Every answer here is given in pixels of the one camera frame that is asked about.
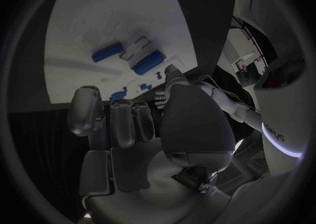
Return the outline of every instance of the led light strip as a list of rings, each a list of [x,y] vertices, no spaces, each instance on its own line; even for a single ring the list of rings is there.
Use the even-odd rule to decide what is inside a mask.
[[[262,123],[262,132],[265,135],[265,137],[272,143],[273,146],[275,146],[278,150],[280,150],[281,152],[283,152],[284,154],[287,154],[291,157],[300,157],[302,155],[302,153],[294,153],[291,152],[287,149],[285,149],[284,147],[278,145],[275,140],[270,136],[269,132],[266,130],[264,124]]]

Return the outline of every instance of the white tabletop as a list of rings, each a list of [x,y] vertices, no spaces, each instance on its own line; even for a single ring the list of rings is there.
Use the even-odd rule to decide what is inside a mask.
[[[164,63],[139,76],[131,65],[113,55],[94,63],[91,55],[121,42],[145,35],[160,50]],[[182,72],[197,67],[190,32],[177,0],[57,0],[48,24],[45,42],[45,81],[51,103],[69,103],[76,89],[95,85],[102,99],[123,91],[132,99],[164,83],[170,63]],[[161,72],[162,79],[157,79]]]

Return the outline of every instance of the blue object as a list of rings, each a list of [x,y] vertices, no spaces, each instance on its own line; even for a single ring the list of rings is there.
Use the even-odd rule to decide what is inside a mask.
[[[114,54],[118,54],[124,51],[123,45],[121,43],[116,43],[105,49],[102,49],[92,55],[92,60],[94,62],[99,62],[105,58],[108,58]]]
[[[161,76],[160,72],[158,72],[158,73],[156,73],[156,74],[157,74],[158,80],[162,79],[162,76]]]
[[[142,58],[135,66],[133,66],[132,69],[137,75],[143,75],[162,63],[164,59],[163,54],[156,50],[150,55],[147,55],[145,58]]]
[[[143,91],[143,90],[146,90],[146,89],[147,89],[147,84],[145,84],[145,83],[142,84],[142,85],[141,85],[141,90]]]
[[[111,95],[110,101],[114,101],[115,99],[124,99],[127,93],[127,87],[123,87],[124,91],[115,92]]]

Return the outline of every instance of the white table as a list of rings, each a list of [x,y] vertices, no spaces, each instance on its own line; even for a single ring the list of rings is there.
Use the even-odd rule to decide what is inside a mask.
[[[91,55],[109,45],[145,35],[166,59],[139,76],[114,55],[94,63]],[[170,63],[182,72],[197,67],[190,32],[177,0],[57,0],[45,42],[45,81],[51,103],[69,103],[76,89],[95,85],[103,101],[127,87],[132,99],[146,83],[164,82]],[[162,79],[157,79],[161,72]]]

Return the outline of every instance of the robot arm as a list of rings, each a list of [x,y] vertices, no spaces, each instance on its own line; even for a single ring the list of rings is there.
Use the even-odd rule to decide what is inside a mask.
[[[241,102],[234,102],[227,97],[227,95],[217,87],[214,87],[208,82],[201,82],[198,85],[204,92],[206,92],[219,105],[219,107],[227,112],[231,118],[255,128],[262,132],[262,119],[259,112],[249,109],[249,107]]]

